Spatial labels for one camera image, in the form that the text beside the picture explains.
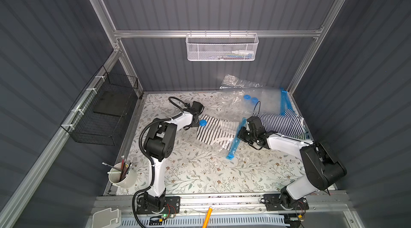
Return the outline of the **clear vacuum bag blue zipper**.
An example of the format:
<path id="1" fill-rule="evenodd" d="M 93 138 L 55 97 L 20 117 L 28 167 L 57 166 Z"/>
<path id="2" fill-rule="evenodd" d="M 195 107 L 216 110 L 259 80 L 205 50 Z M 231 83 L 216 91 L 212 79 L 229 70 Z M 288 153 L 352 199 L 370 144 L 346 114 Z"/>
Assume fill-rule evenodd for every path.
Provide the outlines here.
<path id="1" fill-rule="evenodd" d="M 223 102 L 227 103 L 230 107 L 240 110 L 246 115 L 254 112 L 261 112 L 261 102 L 259 98 L 264 88 L 270 87 L 265 87 L 257 82 L 240 79 L 233 75 L 226 75 L 220 85 L 220 90 L 222 90 L 224 96 Z M 244 95 L 250 95 L 251 98 L 256 97 L 259 99 L 259 102 L 256 105 L 253 105 L 251 100 L 244 100 Z"/>

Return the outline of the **blue white striped garment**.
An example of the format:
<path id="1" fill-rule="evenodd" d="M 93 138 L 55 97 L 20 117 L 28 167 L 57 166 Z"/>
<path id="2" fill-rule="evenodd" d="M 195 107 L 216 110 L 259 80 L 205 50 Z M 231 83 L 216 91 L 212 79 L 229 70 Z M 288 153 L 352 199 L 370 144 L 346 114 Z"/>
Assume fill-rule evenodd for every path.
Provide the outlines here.
<path id="1" fill-rule="evenodd" d="M 293 110 L 286 110 L 283 115 L 268 112 L 254 112 L 259 117 L 267 132 L 278 132 L 287 137 L 295 137 L 306 132 L 304 119 Z"/>

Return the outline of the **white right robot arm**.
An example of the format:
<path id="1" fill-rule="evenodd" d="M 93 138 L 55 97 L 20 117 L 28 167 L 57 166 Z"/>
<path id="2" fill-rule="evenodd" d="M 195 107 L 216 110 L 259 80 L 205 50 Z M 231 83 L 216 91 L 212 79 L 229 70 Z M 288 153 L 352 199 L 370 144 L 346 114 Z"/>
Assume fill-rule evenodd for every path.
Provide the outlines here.
<path id="1" fill-rule="evenodd" d="M 252 116 L 237 133 L 238 138 L 255 147 L 280 151 L 300 159 L 305 174 L 280 191 L 279 199 L 285 208 L 301 201 L 315 191 L 325 191 L 347 175 L 347 170 L 326 143 L 298 140 L 276 131 L 266 131 L 261 119 Z"/>

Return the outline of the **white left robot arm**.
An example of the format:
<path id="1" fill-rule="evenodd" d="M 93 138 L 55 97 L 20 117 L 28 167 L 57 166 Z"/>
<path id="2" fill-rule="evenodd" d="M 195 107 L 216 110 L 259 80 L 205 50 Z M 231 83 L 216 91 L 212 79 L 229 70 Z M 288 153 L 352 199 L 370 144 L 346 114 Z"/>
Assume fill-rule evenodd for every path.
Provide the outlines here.
<path id="1" fill-rule="evenodd" d="M 140 133 L 140 152 L 150 162 L 149 185 L 144 192 L 153 198 L 165 194 L 165 170 L 177 132 L 200 126 L 199 116 L 204 110 L 203 104 L 194 101 L 192 104 L 184 102 L 183 105 L 185 108 L 178 107 L 179 114 L 164 119 L 156 118 Z"/>

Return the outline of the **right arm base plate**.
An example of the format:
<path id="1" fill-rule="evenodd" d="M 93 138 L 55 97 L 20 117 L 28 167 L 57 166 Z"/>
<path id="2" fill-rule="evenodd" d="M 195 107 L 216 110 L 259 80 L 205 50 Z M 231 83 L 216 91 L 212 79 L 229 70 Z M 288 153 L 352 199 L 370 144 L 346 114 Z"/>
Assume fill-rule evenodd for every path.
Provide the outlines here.
<path id="1" fill-rule="evenodd" d="M 309 205 L 306 198 L 292 199 L 286 193 L 264 194 L 260 202 L 265 205 L 267 211 L 279 210 L 308 210 Z"/>

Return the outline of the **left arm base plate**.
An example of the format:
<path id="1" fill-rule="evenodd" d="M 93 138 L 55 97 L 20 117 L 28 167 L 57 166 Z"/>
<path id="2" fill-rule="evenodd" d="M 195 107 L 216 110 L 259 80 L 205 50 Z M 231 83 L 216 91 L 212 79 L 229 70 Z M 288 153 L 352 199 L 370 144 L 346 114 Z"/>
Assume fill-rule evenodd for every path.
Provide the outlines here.
<path id="1" fill-rule="evenodd" d="M 137 201 L 137 214 L 178 214 L 181 197 L 152 197 L 144 195 Z"/>

